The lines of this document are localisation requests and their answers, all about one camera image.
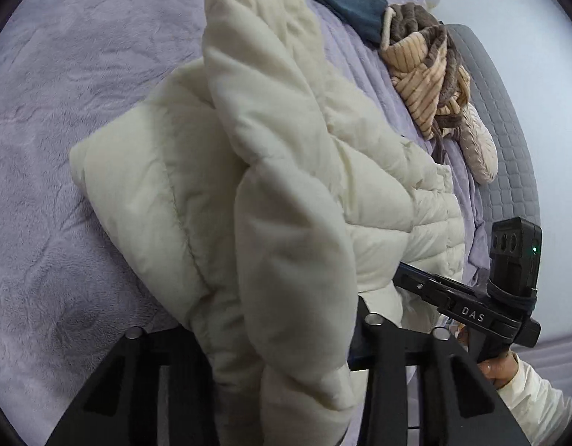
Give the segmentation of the right forearm white sleeve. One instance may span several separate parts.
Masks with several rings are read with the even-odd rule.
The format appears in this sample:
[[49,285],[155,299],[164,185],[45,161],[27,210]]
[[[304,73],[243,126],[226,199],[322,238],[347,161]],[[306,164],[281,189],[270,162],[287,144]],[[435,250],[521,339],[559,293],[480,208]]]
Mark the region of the right forearm white sleeve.
[[517,373],[498,393],[532,445],[554,445],[572,420],[572,399],[513,356]]

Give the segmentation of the person's right hand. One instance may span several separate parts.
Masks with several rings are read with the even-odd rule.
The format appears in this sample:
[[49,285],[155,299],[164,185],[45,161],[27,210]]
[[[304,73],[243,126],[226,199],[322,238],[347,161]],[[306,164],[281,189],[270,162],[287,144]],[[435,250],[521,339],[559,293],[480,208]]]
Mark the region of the person's right hand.
[[500,390],[515,379],[518,373],[518,357],[509,350],[497,358],[481,361],[478,367],[492,385]]

